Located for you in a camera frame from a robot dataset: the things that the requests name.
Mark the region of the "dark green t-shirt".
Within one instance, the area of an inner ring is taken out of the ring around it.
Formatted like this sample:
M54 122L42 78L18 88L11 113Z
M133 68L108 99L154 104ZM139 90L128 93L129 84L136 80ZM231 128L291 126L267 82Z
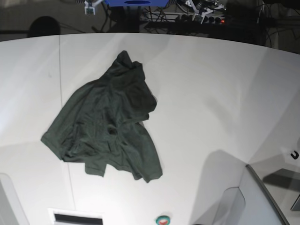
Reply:
M156 106L142 64L122 51L100 78L72 94L41 142L64 162L84 163L87 174L104 176L111 165L150 182L163 174L143 126Z

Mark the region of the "black power strip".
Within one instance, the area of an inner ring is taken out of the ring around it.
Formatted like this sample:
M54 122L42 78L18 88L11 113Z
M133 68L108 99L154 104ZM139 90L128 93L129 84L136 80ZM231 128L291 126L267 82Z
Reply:
M198 14L182 14L178 17L180 21L194 21L200 24L224 24L225 16L223 15L213 15L207 14L204 17Z

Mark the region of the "red green emergency button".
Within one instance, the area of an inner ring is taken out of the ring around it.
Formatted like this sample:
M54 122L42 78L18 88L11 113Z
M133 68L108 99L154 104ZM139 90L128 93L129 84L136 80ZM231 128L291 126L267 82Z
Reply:
M157 225L169 225L170 221L171 221L171 219L169 216L162 215L162 216L157 217L156 224Z

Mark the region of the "blue box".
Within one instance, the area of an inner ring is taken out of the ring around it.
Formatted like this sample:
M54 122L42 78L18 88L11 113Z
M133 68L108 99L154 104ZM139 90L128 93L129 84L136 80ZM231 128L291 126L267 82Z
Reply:
M156 6L164 7L169 0L105 0L111 7Z

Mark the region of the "small black hook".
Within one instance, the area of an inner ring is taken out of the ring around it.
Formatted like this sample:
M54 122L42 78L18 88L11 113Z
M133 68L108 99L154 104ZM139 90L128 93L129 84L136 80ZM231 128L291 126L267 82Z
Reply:
M297 151L293 151L290 155L294 160L297 160L300 156Z

